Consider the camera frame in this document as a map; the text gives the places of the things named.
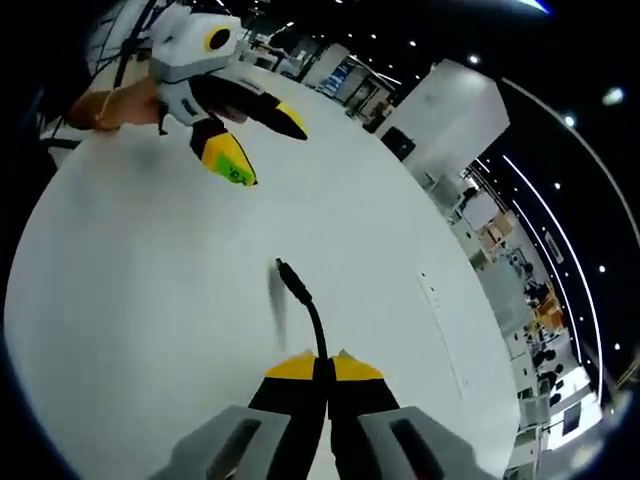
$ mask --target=white tabletop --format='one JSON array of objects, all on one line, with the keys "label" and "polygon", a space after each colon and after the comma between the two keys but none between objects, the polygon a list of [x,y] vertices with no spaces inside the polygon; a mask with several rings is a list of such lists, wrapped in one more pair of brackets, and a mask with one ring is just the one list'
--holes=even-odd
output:
[{"label": "white tabletop", "polygon": [[[267,272],[282,257],[314,297],[329,353],[380,369],[401,405],[465,438],[500,477],[516,389],[463,250],[376,137],[321,95],[260,74],[310,139],[235,128],[256,188],[207,172],[182,127],[128,126],[90,136],[44,192],[5,307],[37,418],[84,478],[159,470],[180,438],[246,405],[266,369],[315,348],[292,297],[279,347]],[[309,478],[337,478],[328,429]]]}]

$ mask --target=ceiling light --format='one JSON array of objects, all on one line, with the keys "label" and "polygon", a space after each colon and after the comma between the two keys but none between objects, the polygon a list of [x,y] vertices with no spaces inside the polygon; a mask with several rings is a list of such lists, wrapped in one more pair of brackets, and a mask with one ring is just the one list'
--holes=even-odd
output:
[{"label": "ceiling light", "polygon": [[616,105],[624,100],[624,91],[620,87],[610,88],[604,97],[602,103],[606,106]]},{"label": "ceiling light", "polygon": [[571,115],[565,115],[564,116],[564,123],[567,125],[567,127],[575,127],[576,119],[575,119],[575,117],[573,117]]},{"label": "ceiling light", "polygon": [[[513,162],[509,160],[509,158],[507,158],[506,155],[503,155],[502,158],[504,158],[504,160],[511,166],[511,168],[513,168],[513,170],[520,176],[520,178],[522,178],[522,180],[527,184],[527,186],[531,189],[534,195],[538,198],[538,200],[540,201],[544,209],[549,214],[549,217],[551,217],[551,220],[553,220],[553,223],[557,227],[558,231],[560,232],[562,239],[564,240],[565,244],[567,245],[567,248],[569,249],[569,253],[571,253],[571,258],[576,264],[576,268],[578,269],[578,275],[580,275],[580,280],[582,281],[582,284],[584,285],[584,290],[587,293],[587,300],[589,301],[589,309],[591,310],[591,318],[593,319],[594,329],[596,333],[596,346],[598,348],[598,362],[599,362],[597,398],[598,398],[598,403],[600,403],[602,402],[602,387],[603,387],[602,384],[604,383],[604,377],[603,377],[604,360],[603,360],[603,353],[602,353],[602,340],[600,339],[600,325],[598,323],[598,312],[596,312],[596,306],[593,303],[593,296],[591,295],[591,289],[589,288],[589,284],[587,283],[587,278],[585,277],[584,271],[582,270],[582,265],[578,260],[578,256],[576,255],[575,250],[573,249],[573,245],[571,245],[571,242],[569,241],[569,237],[567,237],[567,234],[565,233],[564,229],[560,225],[560,222],[558,222],[558,219],[556,218],[556,216],[553,214],[553,212],[549,208],[549,205],[547,205],[547,203],[544,201],[542,196],[535,189],[533,184],[529,181],[527,177],[524,176],[524,174],[518,169],[518,167],[516,167],[513,164]],[[580,361],[580,349],[578,349],[578,361]]]},{"label": "ceiling light", "polygon": [[378,73],[378,75],[386,80],[389,80],[390,82],[394,82],[394,83],[397,83],[398,85],[402,85],[402,82],[399,82],[395,78],[388,77],[387,75],[383,75],[382,73]]},{"label": "ceiling light", "polygon": [[478,160],[477,158],[476,158],[476,162],[478,162],[478,163],[480,164],[480,166],[481,166],[482,168],[484,168],[484,169],[487,171],[487,173],[491,173],[491,170],[489,170],[489,169],[488,169],[488,168],[487,168],[487,167],[486,167],[486,166],[485,166],[485,165],[484,165],[480,160]]}]

